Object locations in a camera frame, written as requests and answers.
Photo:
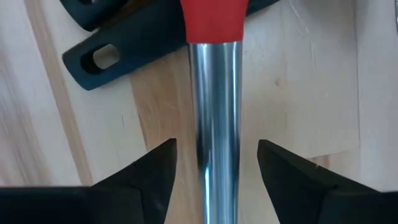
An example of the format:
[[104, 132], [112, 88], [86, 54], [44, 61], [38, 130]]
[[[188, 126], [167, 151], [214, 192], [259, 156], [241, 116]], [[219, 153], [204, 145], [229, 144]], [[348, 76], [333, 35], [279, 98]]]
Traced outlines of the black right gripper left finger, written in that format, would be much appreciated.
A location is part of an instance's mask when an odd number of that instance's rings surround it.
[[0, 188], [0, 224], [164, 224], [176, 168], [168, 139], [89, 187]]

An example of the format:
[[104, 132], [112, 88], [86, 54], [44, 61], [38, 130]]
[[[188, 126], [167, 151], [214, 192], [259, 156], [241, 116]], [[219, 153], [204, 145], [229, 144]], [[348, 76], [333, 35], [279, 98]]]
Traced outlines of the red slotted spoon steel handle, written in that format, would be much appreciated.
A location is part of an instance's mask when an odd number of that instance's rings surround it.
[[180, 0], [188, 42], [204, 224], [237, 224], [248, 0]]

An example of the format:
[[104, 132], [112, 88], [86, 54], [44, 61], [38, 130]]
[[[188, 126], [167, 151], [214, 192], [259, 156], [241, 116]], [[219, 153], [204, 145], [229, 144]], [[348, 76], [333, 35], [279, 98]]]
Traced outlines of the black spatula red-marked handle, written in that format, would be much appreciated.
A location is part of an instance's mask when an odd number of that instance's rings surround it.
[[128, 0], [60, 0], [72, 19], [84, 30], [93, 31], [127, 4]]
[[279, 0], [149, 0], [62, 55], [67, 70], [93, 90], [187, 44], [243, 39], [244, 17]]

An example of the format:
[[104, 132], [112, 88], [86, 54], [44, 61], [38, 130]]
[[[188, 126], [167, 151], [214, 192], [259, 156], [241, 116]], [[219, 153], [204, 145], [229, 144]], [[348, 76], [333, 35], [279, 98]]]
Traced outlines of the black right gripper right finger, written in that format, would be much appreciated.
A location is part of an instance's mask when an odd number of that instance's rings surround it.
[[257, 159], [280, 224], [398, 224], [398, 192], [379, 192], [265, 139]]

